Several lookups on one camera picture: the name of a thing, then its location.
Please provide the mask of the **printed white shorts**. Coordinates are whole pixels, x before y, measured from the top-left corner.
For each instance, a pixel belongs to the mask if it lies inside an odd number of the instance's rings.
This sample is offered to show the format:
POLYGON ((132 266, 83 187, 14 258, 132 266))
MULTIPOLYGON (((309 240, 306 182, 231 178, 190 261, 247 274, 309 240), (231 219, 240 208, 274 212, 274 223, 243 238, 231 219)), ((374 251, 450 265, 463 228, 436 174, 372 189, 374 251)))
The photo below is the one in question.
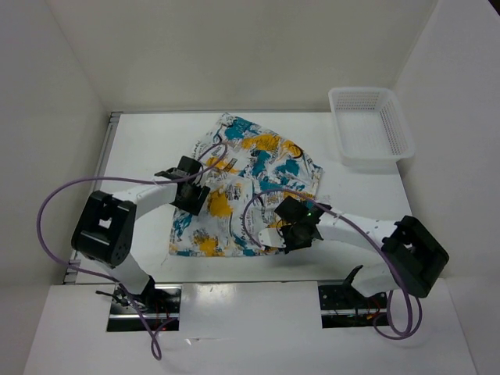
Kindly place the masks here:
POLYGON ((279 254, 279 248, 258 246, 257 233, 283 225, 274 210, 286 197, 315 198, 323 175, 293 141, 229 113, 196 141, 192 155, 211 169, 202 178, 210 192, 197 216, 175 210, 170 255, 279 254))

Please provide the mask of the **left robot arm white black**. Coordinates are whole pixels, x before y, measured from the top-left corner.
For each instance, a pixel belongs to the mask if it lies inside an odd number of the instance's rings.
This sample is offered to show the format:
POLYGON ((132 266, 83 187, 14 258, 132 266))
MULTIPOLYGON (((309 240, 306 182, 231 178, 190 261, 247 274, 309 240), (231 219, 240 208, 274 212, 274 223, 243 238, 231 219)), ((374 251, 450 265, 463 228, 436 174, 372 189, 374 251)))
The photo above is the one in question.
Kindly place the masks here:
POLYGON ((87 199, 71 245, 99 264, 129 292, 127 301, 138 312, 149 311, 160 298, 155 281, 131 255, 135 222, 151 211, 171 205, 197 216, 210 192, 201 184, 202 164, 184 156, 176 167, 160 171, 149 184, 125 191, 95 191, 87 199))

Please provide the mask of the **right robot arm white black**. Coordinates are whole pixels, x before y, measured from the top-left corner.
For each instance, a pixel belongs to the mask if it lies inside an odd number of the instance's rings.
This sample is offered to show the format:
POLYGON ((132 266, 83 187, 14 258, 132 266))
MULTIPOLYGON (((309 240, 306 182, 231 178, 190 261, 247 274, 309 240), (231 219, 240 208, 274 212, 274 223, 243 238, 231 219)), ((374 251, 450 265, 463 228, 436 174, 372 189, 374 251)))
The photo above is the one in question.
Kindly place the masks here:
POLYGON ((393 290, 426 298, 449 261, 449 254, 415 217, 399 221, 374 220, 334 213, 329 205, 306 205, 287 197, 274 210, 284 226, 271 247, 289 253, 309 248, 314 241, 339 241, 376 253, 381 262, 356 266, 345 278, 342 295, 351 307, 393 290))

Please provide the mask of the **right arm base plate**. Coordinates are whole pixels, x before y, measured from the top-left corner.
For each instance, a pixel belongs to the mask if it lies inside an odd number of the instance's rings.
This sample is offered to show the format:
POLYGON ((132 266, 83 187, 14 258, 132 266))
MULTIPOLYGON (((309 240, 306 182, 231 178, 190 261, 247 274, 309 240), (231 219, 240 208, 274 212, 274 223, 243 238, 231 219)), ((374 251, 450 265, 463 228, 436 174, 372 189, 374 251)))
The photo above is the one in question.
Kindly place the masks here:
POLYGON ((382 327, 388 326, 386 293, 363 297, 338 280, 318 283, 317 289, 323 329, 371 327, 374 320, 382 327))

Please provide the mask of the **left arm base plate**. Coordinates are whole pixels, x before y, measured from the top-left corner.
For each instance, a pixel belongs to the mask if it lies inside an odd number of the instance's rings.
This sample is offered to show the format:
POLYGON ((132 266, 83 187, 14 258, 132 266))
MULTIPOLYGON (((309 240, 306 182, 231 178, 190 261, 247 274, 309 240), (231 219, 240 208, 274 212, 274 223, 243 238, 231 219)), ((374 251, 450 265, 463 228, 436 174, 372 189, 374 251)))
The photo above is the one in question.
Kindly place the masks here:
MULTIPOLYGON (((180 284, 157 284, 160 291, 160 302, 147 307, 137 302, 146 323, 152 331, 178 331, 180 326, 180 302, 182 287, 180 284)), ((97 294, 111 298, 107 332, 138 332, 145 331, 137 311, 132 307, 127 296, 120 287, 110 294, 97 291, 97 294)))

